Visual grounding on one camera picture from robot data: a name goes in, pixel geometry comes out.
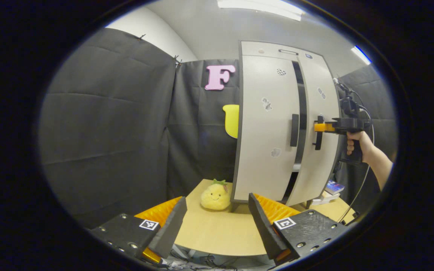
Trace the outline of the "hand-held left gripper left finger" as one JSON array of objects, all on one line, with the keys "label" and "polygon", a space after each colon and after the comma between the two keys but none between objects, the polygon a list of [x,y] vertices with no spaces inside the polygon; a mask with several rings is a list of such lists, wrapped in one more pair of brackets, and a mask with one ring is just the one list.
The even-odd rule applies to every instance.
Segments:
[{"label": "hand-held left gripper left finger", "polygon": [[136,215],[118,214],[89,233],[130,258],[164,264],[186,212],[186,197],[179,196]]}]

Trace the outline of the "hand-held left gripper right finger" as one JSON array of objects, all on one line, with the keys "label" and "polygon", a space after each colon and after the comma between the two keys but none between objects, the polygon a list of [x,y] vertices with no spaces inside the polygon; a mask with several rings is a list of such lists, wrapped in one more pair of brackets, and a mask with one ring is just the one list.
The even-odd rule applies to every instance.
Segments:
[{"label": "hand-held left gripper right finger", "polygon": [[277,266],[316,254],[351,227],[317,210],[298,211],[255,193],[248,195],[248,208],[267,257]]}]

